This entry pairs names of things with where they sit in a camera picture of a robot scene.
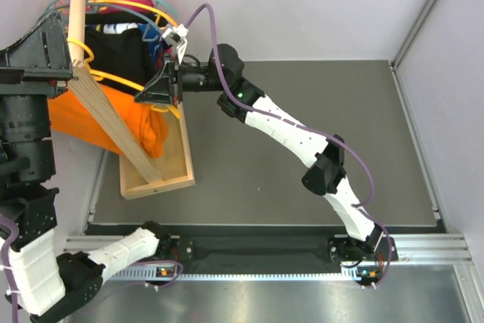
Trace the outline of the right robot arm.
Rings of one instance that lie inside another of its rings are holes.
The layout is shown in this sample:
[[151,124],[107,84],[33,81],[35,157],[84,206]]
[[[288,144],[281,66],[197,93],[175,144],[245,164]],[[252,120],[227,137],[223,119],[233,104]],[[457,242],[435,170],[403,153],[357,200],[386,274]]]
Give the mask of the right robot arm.
[[174,48],[163,66],[141,91],[135,101],[143,104],[173,106],[185,92],[219,92],[217,104],[230,118],[263,132],[290,152],[307,170],[302,184],[313,194],[324,197],[342,220],[347,243],[362,259],[380,251],[383,229],[369,218],[349,183],[344,168],[344,140],[308,130],[284,112],[263,90],[244,75],[244,63],[228,44],[211,51],[209,61],[187,65],[182,58],[187,48],[188,30],[167,26],[161,37]]

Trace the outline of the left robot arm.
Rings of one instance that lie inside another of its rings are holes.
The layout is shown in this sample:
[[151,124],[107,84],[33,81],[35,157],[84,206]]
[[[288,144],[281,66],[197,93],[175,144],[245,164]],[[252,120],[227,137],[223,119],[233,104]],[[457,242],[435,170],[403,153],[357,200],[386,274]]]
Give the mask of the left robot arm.
[[146,222],[92,252],[54,251],[57,188],[48,100],[73,76],[64,20],[54,11],[1,52],[1,267],[14,311],[58,322],[88,304],[116,273],[143,259],[165,259],[168,231]]

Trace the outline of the orange trousers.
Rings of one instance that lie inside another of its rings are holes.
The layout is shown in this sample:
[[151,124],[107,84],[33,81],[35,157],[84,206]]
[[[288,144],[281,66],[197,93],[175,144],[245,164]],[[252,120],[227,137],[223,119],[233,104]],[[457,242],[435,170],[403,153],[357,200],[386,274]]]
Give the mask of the orange trousers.
[[[148,104],[136,103],[131,95],[105,85],[101,88],[146,154],[151,158],[161,157],[163,142],[169,135],[169,125],[163,114],[152,110]],[[48,110],[53,130],[122,154],[121,149],[71,91],[49,99]]]

